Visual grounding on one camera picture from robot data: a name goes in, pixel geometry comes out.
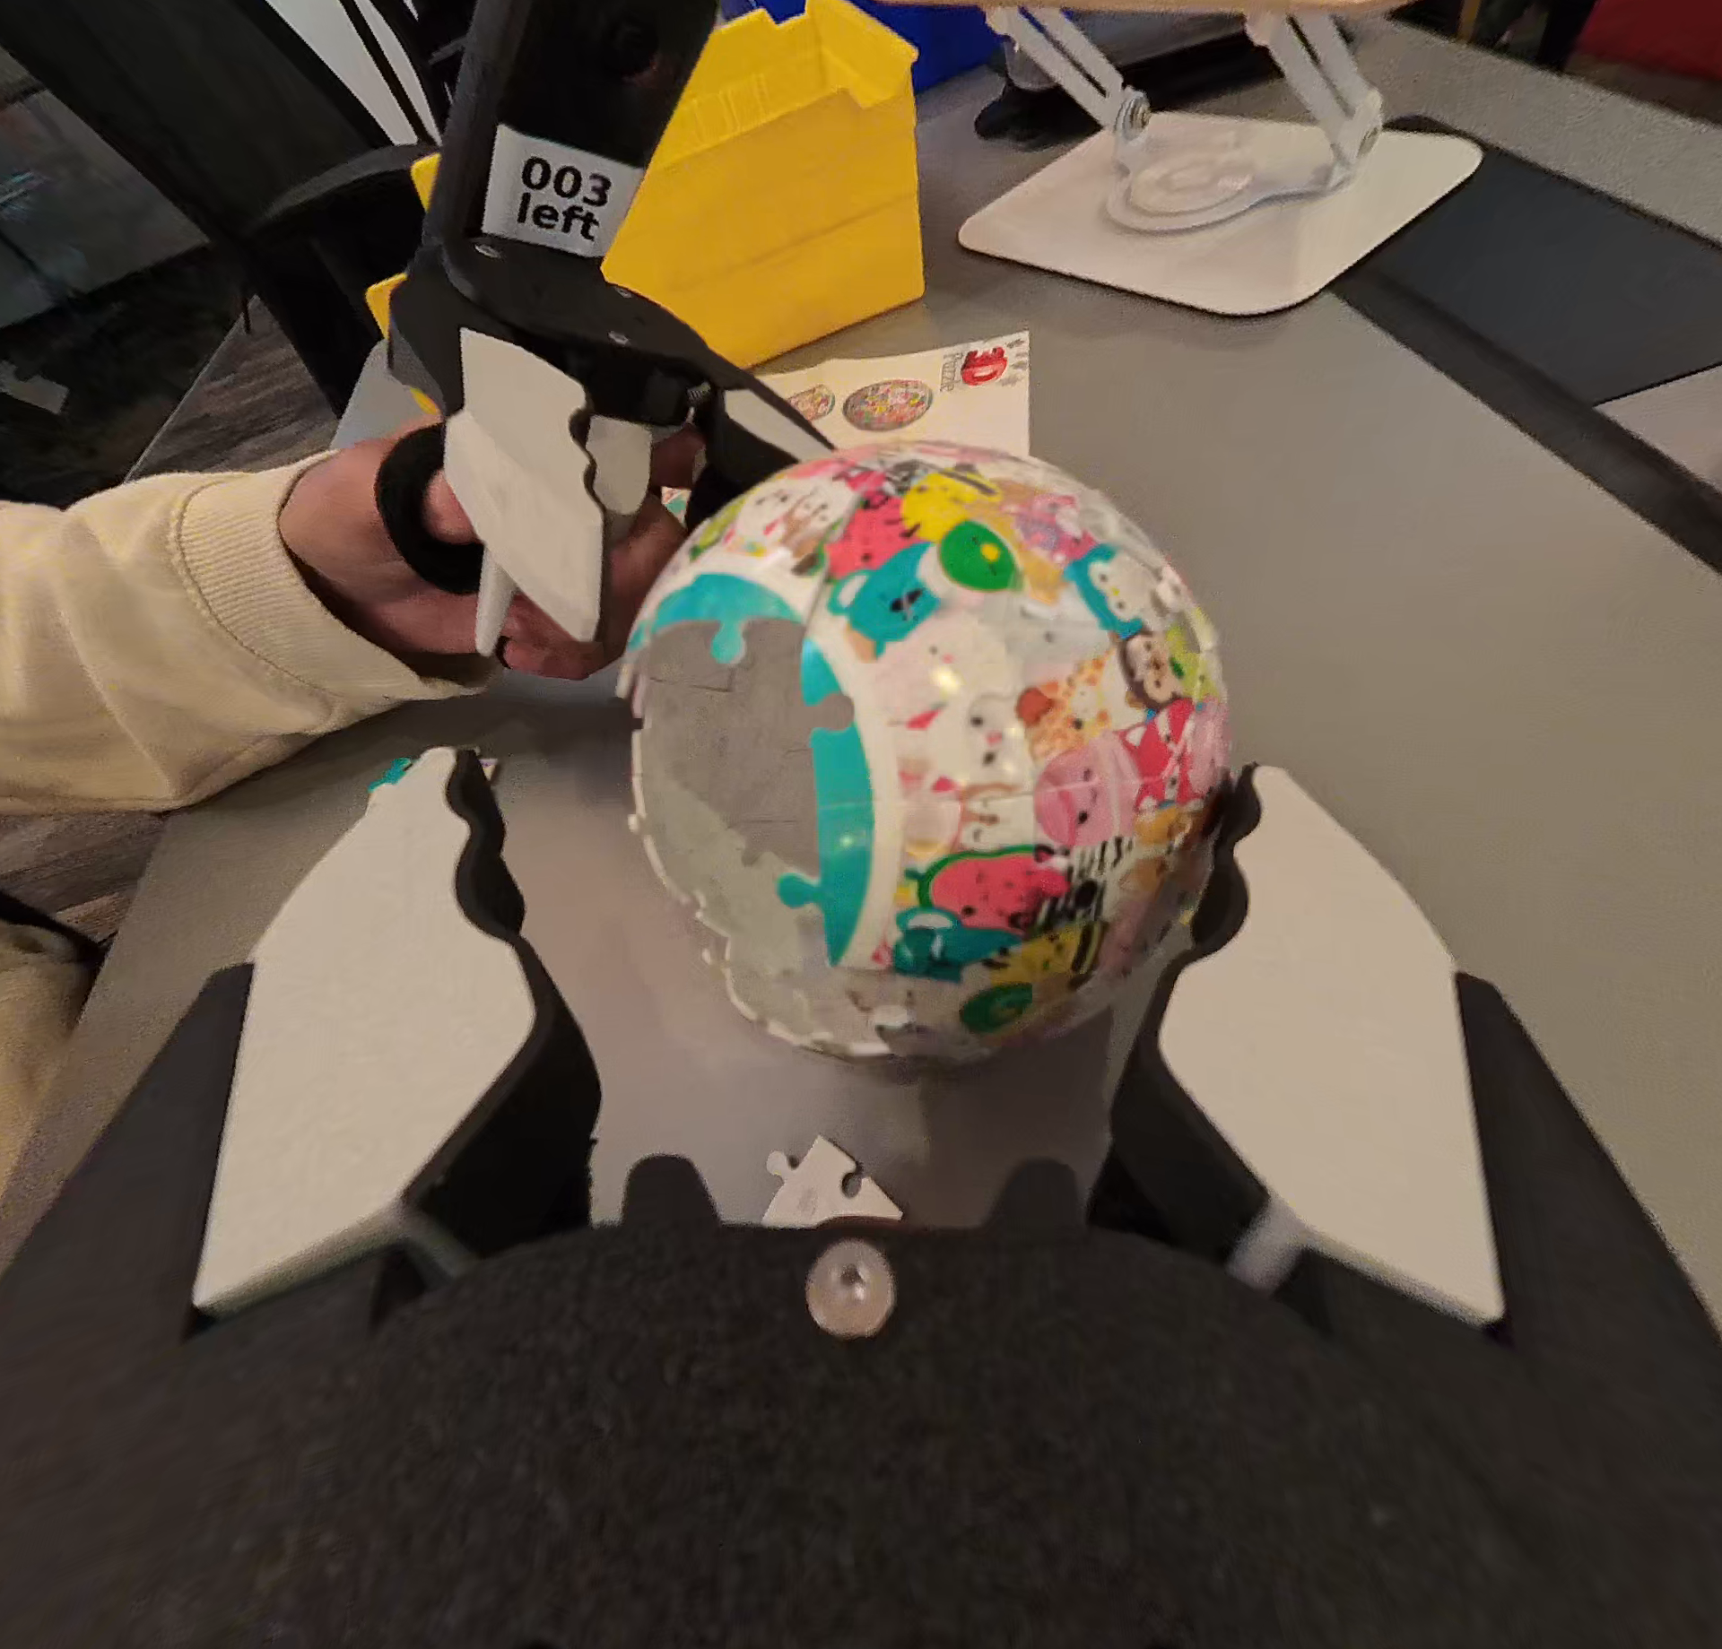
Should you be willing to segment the colourful puzzle ball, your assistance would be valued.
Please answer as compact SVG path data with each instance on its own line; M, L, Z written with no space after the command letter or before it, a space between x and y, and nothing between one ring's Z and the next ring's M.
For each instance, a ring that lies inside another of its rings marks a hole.
M620 690L630 827L727 1002L827 1059L1073 1031L1187 924L1232 775L1217 634L1106 496L896 439L693 530Z

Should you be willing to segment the person's left hand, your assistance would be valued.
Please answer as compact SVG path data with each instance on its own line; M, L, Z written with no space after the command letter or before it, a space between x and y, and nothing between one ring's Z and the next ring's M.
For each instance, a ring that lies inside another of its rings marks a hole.
M310 593L342 625L400 665L435 679L453 679L470 665L478 598L424 585L399 559L376 507L376 476L407 446L411 476L424 476L420 523L429 540L468 549L478 540L444 476L426 465L441 453L441 432L376 437L329 455L301 476L279 516L279 538ZM609 549L605 613L597 636L578 642L527 598L510 603L495 660L516 673L589 679L623 653L637 608L684 542L682 523L660 496L649 496L629 538Z

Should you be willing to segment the white puzzle piece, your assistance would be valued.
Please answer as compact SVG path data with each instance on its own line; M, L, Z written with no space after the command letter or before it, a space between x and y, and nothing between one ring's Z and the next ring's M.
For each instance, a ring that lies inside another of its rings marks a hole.
M858 1162L827 1138L788 1154L776 1147L764 1158L776 1181L763 1228L821 1228L827 1225L896 1225L902 1210L861 1170Z

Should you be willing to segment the yellow plastic bin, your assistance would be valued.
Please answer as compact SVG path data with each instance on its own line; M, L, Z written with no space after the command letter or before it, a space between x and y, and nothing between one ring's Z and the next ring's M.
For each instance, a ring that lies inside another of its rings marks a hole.
M693 330L722 386L919 298L914 65L846 0L705 43L605 275Z

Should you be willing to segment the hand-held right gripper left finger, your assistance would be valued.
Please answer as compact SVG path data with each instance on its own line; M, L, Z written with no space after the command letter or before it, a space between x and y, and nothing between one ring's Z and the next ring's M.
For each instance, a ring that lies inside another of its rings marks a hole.
M592 1221L597 1070L523 935L504 836L482 758L424 752L263 931L201 1316L379 1250L449 1279Z

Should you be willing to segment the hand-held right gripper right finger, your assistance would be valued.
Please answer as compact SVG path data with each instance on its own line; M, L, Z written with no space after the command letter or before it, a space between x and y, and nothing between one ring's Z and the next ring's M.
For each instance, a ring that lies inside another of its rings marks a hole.
M1457 968L1397 878L1250 764L1156 970L1089 1223L1279 1292L1307 1259L1470 1327L1505 1314Z

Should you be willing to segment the printed instruction sheet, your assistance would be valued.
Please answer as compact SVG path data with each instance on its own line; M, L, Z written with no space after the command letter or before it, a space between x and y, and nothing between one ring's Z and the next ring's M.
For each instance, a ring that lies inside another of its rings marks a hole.
M820 359L764 373L836 449L894 439L1029 453L1029 331L884 358Z

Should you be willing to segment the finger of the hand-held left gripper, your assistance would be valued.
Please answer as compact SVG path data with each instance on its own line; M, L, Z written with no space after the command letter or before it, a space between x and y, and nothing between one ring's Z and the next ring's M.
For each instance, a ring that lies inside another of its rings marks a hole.
M444 421L444 480L475 534L475 649L495 653L516 597L573 642L597 634L605 509L592 494L582 383L527 349L459 331L463 405Z
M625 374L594 381L584 414L584 494L629 520L653 492L687 492L685 517L711 520L781 471L818 461L827 443L785 398L754 378L730 386L684 374ZM655 476L655 452L693 432L697 476Z

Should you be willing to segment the black office chair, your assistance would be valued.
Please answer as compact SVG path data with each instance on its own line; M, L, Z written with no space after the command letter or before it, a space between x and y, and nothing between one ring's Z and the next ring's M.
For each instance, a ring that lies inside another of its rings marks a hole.
M3 0L3 45L267 307L333 412L420 241L411 166L267 0Z

